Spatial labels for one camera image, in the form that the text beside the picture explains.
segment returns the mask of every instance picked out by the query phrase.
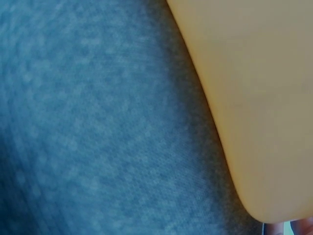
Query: fabric texture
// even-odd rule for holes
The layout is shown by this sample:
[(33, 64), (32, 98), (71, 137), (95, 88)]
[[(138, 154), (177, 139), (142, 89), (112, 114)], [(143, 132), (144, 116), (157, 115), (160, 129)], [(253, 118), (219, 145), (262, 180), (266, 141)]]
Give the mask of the fabric texture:
[(0, 1), (1, 235), (261, 230), (166, 1)]

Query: finger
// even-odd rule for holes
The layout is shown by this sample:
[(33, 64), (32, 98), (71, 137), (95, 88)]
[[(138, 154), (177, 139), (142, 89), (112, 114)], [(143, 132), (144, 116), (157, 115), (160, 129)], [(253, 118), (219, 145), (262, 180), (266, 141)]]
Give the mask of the finger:
[(266, 224), (264, 235), (283, 235), (284, 223)]
[(294, 235), (313, 235), (313, 217), (290, 222)]

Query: blue fabric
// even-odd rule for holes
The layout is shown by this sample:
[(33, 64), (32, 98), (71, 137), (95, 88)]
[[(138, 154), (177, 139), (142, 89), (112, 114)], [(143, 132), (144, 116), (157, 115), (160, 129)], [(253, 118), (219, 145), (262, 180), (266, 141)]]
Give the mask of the blue fabric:
[(0, 1), (0, 234), (257, 235), (164, 0)]

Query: yellow plastic object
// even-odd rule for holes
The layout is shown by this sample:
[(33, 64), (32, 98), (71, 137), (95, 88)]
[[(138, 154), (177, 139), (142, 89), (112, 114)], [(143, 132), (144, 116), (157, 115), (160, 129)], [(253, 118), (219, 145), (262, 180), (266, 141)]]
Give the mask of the yellow plastic object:
[(313, 215), (313, 1), (168, 0), (238, 195), (274, 223)]

